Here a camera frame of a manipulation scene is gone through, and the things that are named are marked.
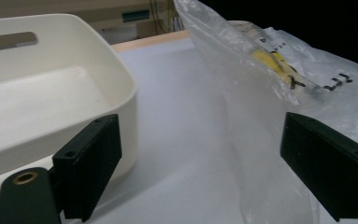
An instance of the bin handle cutout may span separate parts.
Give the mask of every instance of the bin handle cutout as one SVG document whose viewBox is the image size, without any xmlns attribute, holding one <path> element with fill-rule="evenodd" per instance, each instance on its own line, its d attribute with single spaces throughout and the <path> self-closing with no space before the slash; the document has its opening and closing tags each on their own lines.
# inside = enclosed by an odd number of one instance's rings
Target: bin handle cutout
<svg viewBox="0 0 358 224">
<path fill-rule="evenodd" d="M 14 49 L 35 45 L 36 35 L 32 32 L 23 32 L 10 35 L 0 35 L 0 49 Z"/>
</svg>

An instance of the brass insert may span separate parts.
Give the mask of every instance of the brass insert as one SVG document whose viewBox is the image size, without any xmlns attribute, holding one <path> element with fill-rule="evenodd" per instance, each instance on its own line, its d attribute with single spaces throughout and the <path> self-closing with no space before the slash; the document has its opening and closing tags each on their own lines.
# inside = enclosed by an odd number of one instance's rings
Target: brass insert
<svg viewBox="0 0 358 224">
<path fill-rule="evenodd" d="M 13 179 L 13 184 L 15 184 L 15 185 L 27 184 L 27 183 L 35 180 L 36 178 L 37 178 L 37 172 L 35 172 L 35 171 L 25 172 L 25 173 L 22 173 L 22 174 L 16 176 L 16 178 Z"/>
</svg>

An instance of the yellow label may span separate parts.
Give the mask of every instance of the yellow label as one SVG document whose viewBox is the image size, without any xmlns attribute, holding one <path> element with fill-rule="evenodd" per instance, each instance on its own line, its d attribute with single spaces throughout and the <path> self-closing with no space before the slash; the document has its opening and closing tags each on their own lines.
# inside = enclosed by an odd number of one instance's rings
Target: yellow label
<svg viewBox="0 0 358 224">
<path fill-rule="evenodd" d="M 273 51 L 268 53 L 258 49 L 252 52 L 252 57 L 263 63 L 266 67 L 273 70 L 278 76 L 291 88 L 294 87 L 294 80 L 301 82 L 301 76 L 291 67 L 283 58 L 283 56 Z"/>
</svg>

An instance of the white plastic bin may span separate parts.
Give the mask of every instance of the white plastic bin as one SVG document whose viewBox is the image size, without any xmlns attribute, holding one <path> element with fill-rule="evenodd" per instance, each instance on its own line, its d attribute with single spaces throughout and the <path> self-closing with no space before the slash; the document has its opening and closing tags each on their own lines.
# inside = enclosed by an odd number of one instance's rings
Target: white plastic bin
<svg viewBox="0 0 358 224">
<path fill-rule="evenodd" d="M 0 19 L 1 37 L 19 33 L 37 40 L 0 49 L 0 174 L 54 154 L 113 113 L 123 157 L 112 178 L 127 173 L 138 155 L 137 85 L 115 52 L 72 15 Z"/>
</svg>

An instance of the plastic bag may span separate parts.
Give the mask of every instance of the plastic bag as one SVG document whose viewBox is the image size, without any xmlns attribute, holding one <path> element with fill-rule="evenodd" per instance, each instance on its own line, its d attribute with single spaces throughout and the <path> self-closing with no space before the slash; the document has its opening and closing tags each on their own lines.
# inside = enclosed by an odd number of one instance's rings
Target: plastic bag
<svg viewBox="0 0 358 224">
<path fill-rule="evenodd" d="M 227 102 L 244 222 L 319 223 L 318 204 L 280 157 L 284 116 L 308 115 L 358 142 L 358 64 L 262 30 L 271 50 L 196 0 L 175 6 Z"/>
</svg>

